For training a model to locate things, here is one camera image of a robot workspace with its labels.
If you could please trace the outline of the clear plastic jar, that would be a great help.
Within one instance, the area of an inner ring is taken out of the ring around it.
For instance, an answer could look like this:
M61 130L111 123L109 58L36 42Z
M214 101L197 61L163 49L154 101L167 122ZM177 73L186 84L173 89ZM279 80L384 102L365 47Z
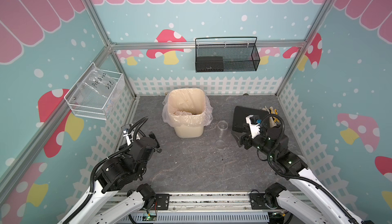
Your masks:
M227 130L228 130L228 123L226 121L219 121L216 125L218 139L223 139Z

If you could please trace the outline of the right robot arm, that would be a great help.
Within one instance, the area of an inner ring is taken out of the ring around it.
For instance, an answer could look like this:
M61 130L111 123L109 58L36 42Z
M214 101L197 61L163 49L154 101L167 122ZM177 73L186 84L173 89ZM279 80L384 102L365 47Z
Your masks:
M315 205L311 208L296 198L287 188L274 183L265 190L264 203L270 209L282 208L307 224L370 224L342 204L317 179L308 165L288 149L288 137L284 134L285 123L276 114L264 118L256 114L245 114L243 127L233 131L239 147L246 150L254 147L266 155L265 162L280 177L295 185Z

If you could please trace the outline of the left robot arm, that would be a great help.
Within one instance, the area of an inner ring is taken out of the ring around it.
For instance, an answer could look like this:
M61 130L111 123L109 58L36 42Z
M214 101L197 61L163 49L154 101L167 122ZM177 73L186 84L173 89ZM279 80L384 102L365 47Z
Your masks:
M147 121L148 118L143 117L134 124L123 126L126 144L93 167L89 188L60 220L61 224L115 224L139 210L157 210L157 196L149 184L138 186L120 203L101 210L124 186L143 180L153 153L161 153L155 134L146 135L141 131Z

